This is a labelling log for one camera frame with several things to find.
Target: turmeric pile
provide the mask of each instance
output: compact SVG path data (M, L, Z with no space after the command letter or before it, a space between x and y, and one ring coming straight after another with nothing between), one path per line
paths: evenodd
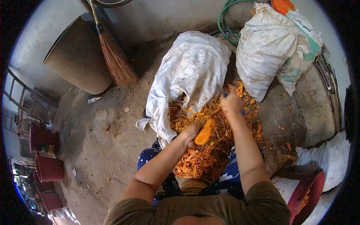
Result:
M252 130L257 143L262 144L262 125L261 121L256 119L260 106L247 94L241 81L234 81L233 85L237 88L237 95L244 101L247 126ZM173 172L178 177L193 177L211 183L219 178L229 162L227 155L234 146L233 133L228 120L222 114L219 99L206 104L201 112L192 112L191 107L182 107L183 98L184 96L180 96L178 101L170 103L171 128L179 134L191 123L200 120L207 122L194 140L198 145L183 155Z
M301 204L300 204L300 208L299 210L296 212L296 215L299 214L301 212L301 210L307 205L307 202L309 201L309 193L310 193L310 189L307 191L304 199L302 200Z

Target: sleeve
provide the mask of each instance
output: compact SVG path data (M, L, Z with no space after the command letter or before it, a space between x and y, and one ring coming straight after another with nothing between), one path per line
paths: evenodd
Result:
M153 219L154 212L149 202L129 198L110 207L104 225L150 224Z
M254 184L246 198L246 212L255 224L290 224L290 210L270 182Z

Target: hand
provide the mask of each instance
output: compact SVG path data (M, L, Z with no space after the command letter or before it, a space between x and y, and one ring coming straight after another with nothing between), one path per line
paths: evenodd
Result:
M233 117L241 115L241 111L244 109L244 103L242 99L237 95L236 88L229 85L229 94L225 98L220 95L220 105L226 117Z
M189 149L195 146L194 139L199 134L201 128L204 126L205 121L199 121L197 123L193 123L185 128L177 138L182 139L184 147Z

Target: white sack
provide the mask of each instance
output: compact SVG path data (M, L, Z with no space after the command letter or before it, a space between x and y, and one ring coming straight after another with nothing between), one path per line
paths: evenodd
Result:
M350 143L346 139L345 131L339 132L331 141L327 141L318 148L306 149L297 147L299 159L296 165L312 164L322 168L325 172L326 192L340 184L344 179L349 158Z
M318 225L325 214L329 211L340 186L332 189L329 192L323 193L309 217L302 223L302 225Z
M321 40L320 35L314 31L310 22L301 15L298 10L290 10L286 14L286 17L291 19L306 35L306 42L310 49L310 52L307 54L299 55L295 52L276 73L276 78L280 84L284 87L286 92L292 96L295 91L297 80L321 52L323 41Z
M165 148L176 136L170 128L169 101L186 94L183 107L201 111L206 102L222 90L231 51L218 38L199 31L178 36L162 59L146 103L146 116L136 127L144 130L147 123L156 131Z
M261 102L284 62L295 52L308 53L309 48L305 35L290 19L268 4L255 3L255 9L240 31L236 67L246 91Z

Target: broom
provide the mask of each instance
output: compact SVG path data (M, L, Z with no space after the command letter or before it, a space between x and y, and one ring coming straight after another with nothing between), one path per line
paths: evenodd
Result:
M101 48L103 49L106 67L108 68L115 85L118 87L129 87L135 84L139 78L128 64L124 52L117 44L115 44L111 35L104 31L103 25L99 23L99 19L95 13L93 0L90 0L90 6L93 11Z

